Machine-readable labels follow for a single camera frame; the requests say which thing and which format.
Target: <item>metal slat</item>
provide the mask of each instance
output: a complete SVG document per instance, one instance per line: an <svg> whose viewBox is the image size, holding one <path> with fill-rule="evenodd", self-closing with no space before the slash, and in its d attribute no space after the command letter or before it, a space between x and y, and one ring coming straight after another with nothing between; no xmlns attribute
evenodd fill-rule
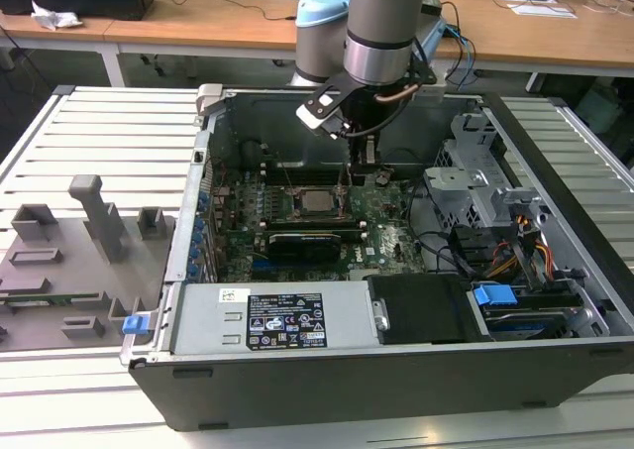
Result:
<svg viewBox="0 0 634 449"><path fill-rule="evenodd" d="M605 178L568 178L563 177L562 180L570 191L627 191L626 184L611 176Z"/></svg>
<svg viewBox="0 0 634 449"><path fill-rule="evenodd" d="M62 148L126 148L126 149L188 149L194 145L195 137L148 137L148 136L82 136L42 135L35 141L36 147Z"/></svg>
<svg viewBox="0 0 634 449"><path fill-rule="evenodd" d="M49 162L189 162L191 150L165 149L31 149L25 153L28 161Z"/></svg>
<svg viewBox="0 0 634 449"><path fill-rule="evenodd" d="M551 112L553 110L553 104L550 102L521 102L515 99L504 100L504 102L513 111Z"/></svg>
<svg viewBox="0 0 634 449"><path fill-rule="evenodd" d="M144 124L50 124L45 135L129 135L129 136L195 136L200 130L193 125Z"/></svg>
<svg viewBox="0 0 634 449"><path fill-rule="evenodd" d="M0 190L8 192L18 191L68 191L72 176L23 176L8 180L1 184ZM103 176L102 191L182 191L186 177L156 177L156 176Z"/></svg>
<svg viewBox="0 0 634 449"><path fill-rule="evenodd" d="M74 92L70 94L68 98L69 102L153 102L153 103L180 103L180 104L193 104L196 101L195 93L143 93L143 92L128 92L122 94L119 92L110 91L91 91L91 92Z"/></svg>
<svg viewBox="0 0 634 449"><path fill-rule="evenodd" d="M156 102L76 102L68 101L62 112L123 112L141 114L195 114L193 102L182 104Z"/></svg>
<svg viewBox="0 0 634 449"><path fill-rule="evenodd" d="M552 132L573 132L574 129L568 122L561 120L520 120L520 124L527 131L552 131Z"/></svg>
<svg viewBox="0 0 634 449"><path fill-rule="evenodd" d="M634 241L634 224L597 224L608 241Z"/></svg>
<svg viewBox="0 0 634 449"><path fill-rule="evenodd" d="M578 154L583 153L587 150L587 144L585 144L583 141L541 141L535 137L531 137L531 139L533 139L533 141L537 144L537 146L543 153L564 152Z"/></svg>
<svg viewBox="0 0 634 449"><path fill-rule="evenodd" d="M19 176L187 176L189 162L26 162L16 167Z"/></svg>
<svg viewBox="0 0 634 449"><path fill-rule="evenodd" d="M634 261L634 241L612 241L611 245L623 261Z"/></svg>
<svg viewBox="0 0 634 449"><path fill-rule="evenodd" d="M175 193L105 192L101 193L101 196L104 202L115 203L118 209L139 209L144 206L178 209L182 191ZM24 203L46 203L50 209L83 209L81 203L71 198L67 192L5 193L0 202L0 209L18 209Z"/></svg>
<svg viewBox="0 0 634 449"><path fill-rule="evenodd" d="M595 223L631 223L634 226L634 211L597 211L589 210L590 218Z"/></svg>
<svg viewBox="0 0 634 449"><path fill-rule="evenodd" d="M634 210L634 193L603 192L603 191L575 191L575 198L583 206L601 206L624 208L631 206Z"/></svg>
<svg viewBox="0 0 634 449"><path fill-rule="evenodd" d="M524 110L513 110L513 115L517 118L517 120L525 120L527 122L531 122L533 120L561 120L562 116L555 110L552 106L549 108L550 110L545 111L524 111Z"/></svg>
<svg viewBox="0 0 634 449"><path fill-rule="evenodd" d="M508 155L507 160L511 163L517 163L517 159L511 154ZM605 164L605 160L602 159L599 155L589 154L589 153L557 153L557 152L546 152L544 154L546 160L550 162L552 166L555 165L603 165Z"/></svg>
<svg viewBox="0 0 634 449"><path fill-rule="evenodd" d="M572 143L584 143L584 140L577 134L571 132L564 132L561 130L549 131L549 130L527 130L526 131L531 139L538 140L540 142L572 142Z"/></svg>
<svg viewBox="0 0 634 449"><path fill-rule="evenodd" d="M108 92L117 95L124 94L136 94L138 92L143 92L145 94L150 95L158 95L161 93L167 94L191 94L194 97L196 96L197 89L169 89L169 88L153 88L153 87L93 87L89 85L78 85L75 87L74 92L71 95L76 94L77 92Z"/></svg>
<svg viewBox="0 0 634 449"><path fill-rule="evenodd" d="M161 124L193 125L195 114L125 114L100 112L60 112L54 122L74 124Z"/></svg>

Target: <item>gray plastic part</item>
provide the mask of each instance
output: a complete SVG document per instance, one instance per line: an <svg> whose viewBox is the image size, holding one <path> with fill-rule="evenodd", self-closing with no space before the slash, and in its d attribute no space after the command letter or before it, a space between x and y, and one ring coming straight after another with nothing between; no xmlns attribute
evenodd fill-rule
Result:
<svg viewBox="0 0 634 449"><path fill-rule="evenodd" d="M160 208L141 208L137 225L142 239L162 239L166 235L165 217Z"/></svg>
<svg viewBox="0 0 634 449"><path fill-rule="evenodd" d="M53 91L53 95L70 95L75 91L74 85L59 85Z"/></svg>
<svg viewBox="0 0 634 449"><path fill-rule="evenodd" d="M2 279L0 282L0 293L8 295L22 293L44 293L51 288L51 283L47 278L17 278Z"/></svg>
<svg viewBox="0 0 634 449"><path fill-rule="evenodd" d="M109 309L110 297L105 291L101 291L94 297L72 298L70 303L73 307L81 310Z"/></svg>
<svg viewBox="0 0 634 449"><path fill-rule="evenodd" d="M14 266L27 266L30 264L52 264L61 261L61 252L58 248L14 251L8 258Z"/></svg>
<svg viewBox="0 0 634 449"><path fill-rule="evenodd" d="M106 212L111 218L110 223L113 226L113 232L116 234L117 237L120 237L121 233L123 233L124 227L121 216L119 216L119 210L117 209L115 203L106 203ZM88 231L91 239L99 239L92 230L92 226L90 226L90 221L84 221L83 224L86 226L86 230Z"/></svg>
<svg viewBox="0 0 634 449"><path fill-rule="evenodd" d="M344 68L345 16L309 28L297 28L297 68L313 78L325 78Z"/></svg>
<svg viewBox="0 0 634 449"><path fill-rule="evenodd" d="M113 298L110 312L108 312L108 321L121 335L123 335L123 322L128 315L130 313L124 308L121 300L116 297Z"/></svg>
<svg viewBox="0 0 634 449"><path fill-rule="evenodd" d="M374 43L409 41L416 32L422 3L423 0L350 0L348 30Z"/></svg>
<svg viewBox="0 0 634 449"><path fill-rule="evenodd" d="M105 329L95 315L85 317L66 317L63 319L61 331L66 338L103 337Z"/></svg>
<svg viewBox="0 0 634 449"><path fill-rule="evenodd" d="M45 204L23 204L11 221L23 241L47 240L45 226L55 223L51 210Z"/></svg>
<svg viewBox="0 0 634 449"><path fill-rule="evenodd" d="M120 346L123 337L108 322L111 300L117 297L128 310L140 305L156 308L174 218L164 216L165 238L151 240L142 239L136 216L122 218L125 231L120 239L125 253L124 259L115 265L104 260L101 247L94 245L86 231L84 219L62 218L56 224L44 226L48 241L24 242L18 236L7 251L7 257L0 264L0 280L46 278L51 288L42 297L28 302L31 306L16 302L16 306L11 307L9 299L3 304L0 295L0 319L11 335L0 343L0 352ZM14 266L8 260L15 252L51 248L58 248L63 254L59 263ZM59 331L64 317L86 314L99 319L104 327L102 337L69 340Z"/></svg>
<svg viewBox="0 0 634 449"><path fill-rule="evenodd" d="M16 310L12 306L0 300L0 315L13 315L14 313Z"/></svg>
<svg viewBox="0 0 634 449"><path fill-rule="evenodd" d="M101 243L108 261L116 263L122 257L120 233L117 232L121 227L121 218L119 213L116 216L108 214L99 193L102 184L101 177L96 174L78 174L72 179L68 193L81 202L90 221L92 234Z"/></svg>

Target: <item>aluminum rail table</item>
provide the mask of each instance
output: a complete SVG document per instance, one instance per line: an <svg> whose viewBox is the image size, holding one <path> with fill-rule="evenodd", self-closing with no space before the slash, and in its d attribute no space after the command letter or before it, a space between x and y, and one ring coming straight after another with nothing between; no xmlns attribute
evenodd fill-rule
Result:
<svg viewBox="0 0 634 449"><path fill-rule="evenodd" d="M13 239L10 220L22 202L46 202L58 217L81 216L78 202L65 192L78 172L101 174L104 199L114 199L121 214L156 205L177 216L196 132L195 95L193 89L77 87L51 97L0 166L0 250ZM593 147L590 140L587 145ZM118 352L0 354L0 447L634 445L634 376L629 375L598 382L556 408L177 433L121 366Z"/></svg>

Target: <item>yellow wire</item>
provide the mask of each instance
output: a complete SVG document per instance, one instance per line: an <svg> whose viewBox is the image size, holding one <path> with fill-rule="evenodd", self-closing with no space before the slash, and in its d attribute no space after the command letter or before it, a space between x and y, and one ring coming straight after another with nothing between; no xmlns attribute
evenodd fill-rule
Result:
<svg viewBox="0 0 634 449"><path fill-rule="evenodd" d="M515 264L517 262L517 257L513 256L511 259L509 259L506 263L502 264L499 268L494 269L492 272L490 272L487 277L488 278L492 278L493 276L497 276L501 273L503 273L504 271L506 271L508 268L510 268L513 264Z"/></svg>

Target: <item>desk leg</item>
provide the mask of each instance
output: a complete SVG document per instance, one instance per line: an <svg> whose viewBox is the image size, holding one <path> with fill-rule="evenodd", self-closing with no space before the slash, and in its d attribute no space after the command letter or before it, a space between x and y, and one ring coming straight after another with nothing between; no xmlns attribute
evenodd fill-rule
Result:
<svg viewBox="0 0 634 449"><path fill-rule="evenodd" d="M9 56L9 51L8 48L0 48L0 69L2 70L13 70L16 66Z"/></svg>
<svg viewBox="0 0 634 449"><path fill-rule="evenodd" d="M185 61L185 71L187 73L187 78L195 79L198 76L198 67L196 66L196 56L184 56L183 60Z"/></svg>
<svg viewBox="0 0 634 449"><path fill-rule="evenodd" d="M119 48L113 44L103 44L99 48L99 53L106 66L108 79L112 87L126 87L126 79L119 62Z"/></svg>
<svg viewBox="0 0 634 449"><path fill-rule="evenodd" d="M526 92L537 94L542 89L542 85L544 85L544 80L546 80L546 74L540 72L533 72L531 74L530 79L526 83Z"/></svg>

